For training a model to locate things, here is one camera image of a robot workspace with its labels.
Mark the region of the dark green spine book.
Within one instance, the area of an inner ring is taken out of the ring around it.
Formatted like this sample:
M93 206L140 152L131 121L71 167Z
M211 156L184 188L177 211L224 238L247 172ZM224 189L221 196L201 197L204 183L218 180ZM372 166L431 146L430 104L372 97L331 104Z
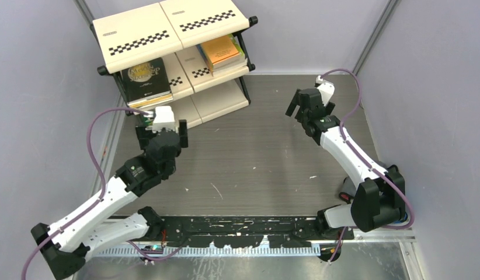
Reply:
M153 121L154 121L154 115L153 114L144 114L142 115L142 125L146 126L146 127L149 127L150 125L152 125Z

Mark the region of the yellow book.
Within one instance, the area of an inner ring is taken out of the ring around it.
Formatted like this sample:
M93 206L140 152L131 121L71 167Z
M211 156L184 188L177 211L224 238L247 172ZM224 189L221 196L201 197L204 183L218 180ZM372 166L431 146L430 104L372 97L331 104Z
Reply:
M132 108L132 109L137 109L137 110L148 110L150 107L152 106L158 106L160 104L164 104L166 102L171 102L173 101L173 96L172 94L166 94L166 95L163 95L163 96L158 96L156 98L153 98L153 99L146 99L146 100L142 100L141 102L129 102L127 103L127 105L129 106L129 108Z

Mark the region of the black Moon Sixpence book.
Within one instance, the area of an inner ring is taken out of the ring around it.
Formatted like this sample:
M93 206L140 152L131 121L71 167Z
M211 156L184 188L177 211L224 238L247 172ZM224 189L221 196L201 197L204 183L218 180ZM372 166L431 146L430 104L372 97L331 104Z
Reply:
M162 58L156 58L120 71L127 105L142 107L171 93L171 86Z

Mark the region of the light green spine book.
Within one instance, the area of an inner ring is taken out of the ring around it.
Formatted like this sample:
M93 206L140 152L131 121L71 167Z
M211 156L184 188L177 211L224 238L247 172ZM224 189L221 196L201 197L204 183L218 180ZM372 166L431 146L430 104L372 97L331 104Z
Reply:
M232 34L198 44L197 49L213 76L245 66L248 62L244 50Z

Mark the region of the cream three-tier shelf rack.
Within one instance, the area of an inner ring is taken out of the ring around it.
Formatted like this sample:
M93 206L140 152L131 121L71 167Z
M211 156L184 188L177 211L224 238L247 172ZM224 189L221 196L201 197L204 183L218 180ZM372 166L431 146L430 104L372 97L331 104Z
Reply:
M90 28L104 59L98 73L114 78L126 103L120 71L162 58L173 101L158 106L195 127L249 106L244 76L255 69L246 57L246 66L213 76L197 45L232 34L246 55L242 34L257 22L232 1L162 1L95 19Z

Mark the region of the orange spine book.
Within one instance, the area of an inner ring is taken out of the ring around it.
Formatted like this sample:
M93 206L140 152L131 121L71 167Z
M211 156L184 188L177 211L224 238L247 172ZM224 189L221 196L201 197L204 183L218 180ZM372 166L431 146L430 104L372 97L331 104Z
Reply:
M203 55L205 62L213 68L242 57L242 51L231 34L203 42L197 48Z

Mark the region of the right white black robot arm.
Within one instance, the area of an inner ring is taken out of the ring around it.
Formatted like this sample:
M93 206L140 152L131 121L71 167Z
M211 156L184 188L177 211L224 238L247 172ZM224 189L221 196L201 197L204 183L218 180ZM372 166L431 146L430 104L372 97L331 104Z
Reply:
M342 227L363 232L411 220L406 211L405 179L394 165L386 168L372 160L331 114L334 103L324 104L316 88L298 89L287 108L305 133L340 164L353 184L349 202L318 211L317 234L332 239Z

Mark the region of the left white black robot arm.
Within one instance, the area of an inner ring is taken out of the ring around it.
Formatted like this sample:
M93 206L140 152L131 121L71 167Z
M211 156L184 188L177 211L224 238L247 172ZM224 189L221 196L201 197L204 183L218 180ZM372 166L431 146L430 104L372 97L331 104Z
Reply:
M31 229L37 248L55 279L78 272L96 253L121 242L160 238L163 220L150 207L111 225L101 223L123 206L167 180L176 170L176 158L188 146L187 121L177 128L163 126L152 134L143 153L127 160L105 186L76 210L50 225Z

